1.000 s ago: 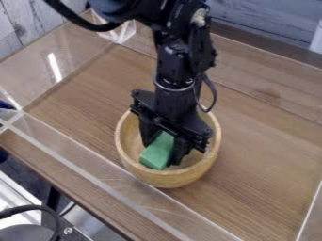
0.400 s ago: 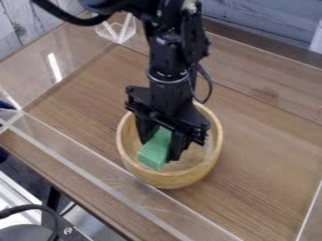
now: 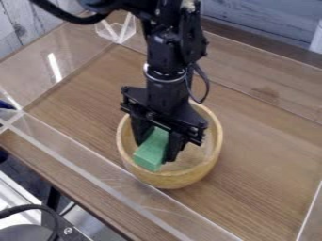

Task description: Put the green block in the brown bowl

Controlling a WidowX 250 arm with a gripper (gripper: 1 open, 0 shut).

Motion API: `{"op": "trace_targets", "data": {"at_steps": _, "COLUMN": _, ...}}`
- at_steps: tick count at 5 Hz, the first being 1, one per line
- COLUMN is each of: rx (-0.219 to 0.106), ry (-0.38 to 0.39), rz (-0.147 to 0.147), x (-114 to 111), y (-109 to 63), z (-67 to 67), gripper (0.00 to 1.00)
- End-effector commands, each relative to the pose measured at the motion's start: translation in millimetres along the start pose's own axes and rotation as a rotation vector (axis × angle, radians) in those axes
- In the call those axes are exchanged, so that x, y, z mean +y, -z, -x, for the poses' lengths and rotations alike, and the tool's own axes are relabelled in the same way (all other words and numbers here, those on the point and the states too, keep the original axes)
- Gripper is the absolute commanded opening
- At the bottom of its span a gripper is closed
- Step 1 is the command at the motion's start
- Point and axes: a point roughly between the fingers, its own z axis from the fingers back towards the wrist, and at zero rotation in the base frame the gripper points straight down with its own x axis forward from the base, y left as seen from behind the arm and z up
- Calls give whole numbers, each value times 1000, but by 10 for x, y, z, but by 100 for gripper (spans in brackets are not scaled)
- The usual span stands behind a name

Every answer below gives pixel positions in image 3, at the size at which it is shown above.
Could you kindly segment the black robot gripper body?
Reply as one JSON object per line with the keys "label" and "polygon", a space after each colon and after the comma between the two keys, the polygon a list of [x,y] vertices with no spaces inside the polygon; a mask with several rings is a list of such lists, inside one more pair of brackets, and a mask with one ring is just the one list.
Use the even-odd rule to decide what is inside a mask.
{"label": "black robot gripper body", "polygon": [[207,76],[198,64],[190,64],[174,74],[163,74],[152,70],[148,65],[143,66],[146,87],[120,88],[123,102],[120,109],[130,114],[148,120],[154,126],[171,133],[183,134],[187,142],[202,145],[207,120],[197,113],[188,99],[201,104],[209,94],[198,100],[192,96],[191,82],[197,72],[205,83],[209,84]]}

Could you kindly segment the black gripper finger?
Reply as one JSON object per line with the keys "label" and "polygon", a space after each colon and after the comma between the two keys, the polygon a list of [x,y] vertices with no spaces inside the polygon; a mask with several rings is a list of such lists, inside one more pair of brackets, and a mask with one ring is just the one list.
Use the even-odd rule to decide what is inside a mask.
{"label": "black gripper finger", "polygon": [[140,145],[144,142],[144,140],[150,137],[152,131],[155,130],[155,126],[148,120],[132,116],[131,127],[136,144]]}
{"label": "black gripper finger", "polygon": [[178,154],[183,150],[186,143],[187,138],[183,134],[175,131],[168,134],[168,142],[164,155],[166,162],[174,162],[176,160]]}

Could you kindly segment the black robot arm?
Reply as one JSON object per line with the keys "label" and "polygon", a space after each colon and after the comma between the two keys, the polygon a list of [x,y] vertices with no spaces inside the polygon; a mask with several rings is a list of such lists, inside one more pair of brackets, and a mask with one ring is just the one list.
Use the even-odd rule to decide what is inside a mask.
{"label": "black robot arm", "polygon": [[134,14],[147,44],[143,66],[146,86],[120,88],[120,108],[130,114],[135,141],[140,145],[158,128],[167,140],[160,160],[176,160],[188,143],[203,143],[207,120],[192,107],[192,75],[206,56],[201,0],[79,0],[100,15],[116,10]]}

